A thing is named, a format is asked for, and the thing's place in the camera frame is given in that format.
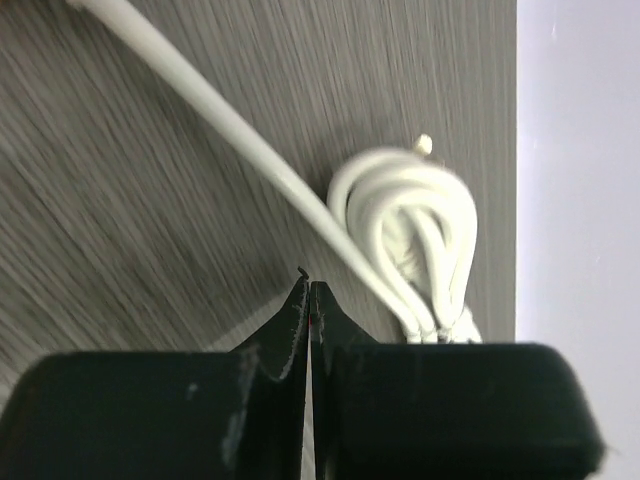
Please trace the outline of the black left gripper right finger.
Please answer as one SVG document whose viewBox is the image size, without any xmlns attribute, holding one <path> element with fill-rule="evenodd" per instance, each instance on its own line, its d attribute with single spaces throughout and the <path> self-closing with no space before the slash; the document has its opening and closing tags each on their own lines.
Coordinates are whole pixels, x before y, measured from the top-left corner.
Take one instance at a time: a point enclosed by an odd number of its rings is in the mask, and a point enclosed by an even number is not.
<svg viewBox="0 0 640 480">
<path fill-rule="evenodd" d="M 374 340 L 311 286 L 320 479 L 584 479 L 605 442 L 579 380 L 536 343 Z"/>
</svg>

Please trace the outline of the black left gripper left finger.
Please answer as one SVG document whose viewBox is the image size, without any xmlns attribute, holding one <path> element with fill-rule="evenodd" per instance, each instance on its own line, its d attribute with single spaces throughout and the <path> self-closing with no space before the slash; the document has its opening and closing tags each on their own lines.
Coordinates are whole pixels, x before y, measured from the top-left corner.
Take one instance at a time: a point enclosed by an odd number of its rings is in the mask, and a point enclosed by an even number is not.
<svg viewBox="0 0 640 480">
<path fill-rule="evenodd" d="M 227 352 L 42 358 L 1 416 L 5 479 L 296 479 L 308 278 Z"/>
</svg>

